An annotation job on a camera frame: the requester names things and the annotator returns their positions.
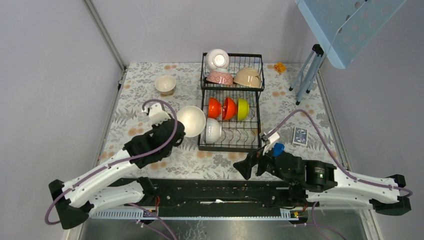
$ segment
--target tripod stand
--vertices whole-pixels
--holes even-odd
[[[307,64],[309,63],[309,61],[312,58],[312,55],[314,55],[314,53],[316,54],[313,57],[313,60],[310,64],[310,67],[306,73],[306,75],[304,76],[304,70],[307,66]],[[311,88],[312,85],[314,84],[314,79],[318,73],[318,70],[321,67],[321,64],[323,63],[324,59],[326,57],[324,56],[324,51],[321,48],[321,46],[319,44],[315,44],[312,47],[312,51],[310,52],[309,56],[307,57],[306,62],[303,64],[302,68],[300,69],[299,74],[297,75],[296,79],[291,83],[290,88],[288,89],[289,91],[292,91],[293,88],[296,86],[296,84],[298,84],[298,82],[300,81],[300,88],[299,91],[296,93],[297,96],[297,101],[296,101],[296,105],[299,105],[301,103],[301,100],[305,94],[305,92],[308,94],[311,92]]]

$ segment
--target orange bowl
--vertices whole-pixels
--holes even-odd
[[[216,119],[221,115],[221,103],[213,97],[209,98],[209,107],[207,109],[207,117]]]
[[[222,110],[222,120],[230,120],[234,117],[234,115],[236,115],[236,112],[236,103],[231,98],[227,97]]]

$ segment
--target bowl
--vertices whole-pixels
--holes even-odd
[[[175,91],[176,85],[177,85],[177,81],[175,80],[175,77],[171,75],[160,76],[154,82],[154,87],[162,95],[173,94]]]
[[[222,49],[215,48],[210,50],[205,57],[206,67],[212,71],[217,68],[227,69],[230,65],[230,57]]]
[[[237,106],[236,103],[229,97],[224,101],[224,107],[222,109],[222,120],[230,120],[236,115]]]
[[[251,67],[243,67],[235,74],[234,82],[251,88],[260,88],[262,85],[261,75]]]
[[[220,123],[217,120],[208,117],[206,121],[204,142],[206,144],[213,144],[218,141],[218,139],[220,139],[222,133],[223,128],[221,127]]]
[[[245,119],[249,115],[249,103],[243,98],[237,100],[237,121]]]
[[[185,106],[176,114],[176,119],[184,125],[187,138],[199,135],[206,125],[206,117],[197,106]]]
[[[217,68],[216,70],[210,71],[206,80],[215,84],[233,84],[233,76],[225,68]]]
[[[207,108],[207,117],[216,119],[221,115],[221,103],[213,97],[209,98],[209,107]]]

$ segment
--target dish rack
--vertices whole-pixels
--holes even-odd
[[[259,111],[259,97],[265,89],[264,66],[261,54],[228,53],[229,73],[235,77],[239,69],[249,67],[259,72],[261,86],[248,87],[240,84],[218,84],[206,80],[209,70],[206,67],[203,53],[201,61],[200,87],[202,91],[201,109],[208,117],[209,98],[215,98],[224,105],[225,98],[231,98],[237,103],[237,99],[245,99],[249,104],[249,114],[244,120],[237,120],[234,116],[230,120],[222,120],[222,114],[216,119],[222,126],[221,137],[212,144],[205,143],[205,131],[197,139],[198,149],[211,152],[241,152],[248,153],[252,149],[262,147],[259,137],[261,133],[261,118]]]

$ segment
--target yellow-green bowl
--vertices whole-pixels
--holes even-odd
[[[249,115],[249,103],[243,98],[237,99],[237,121],[245,119]]]

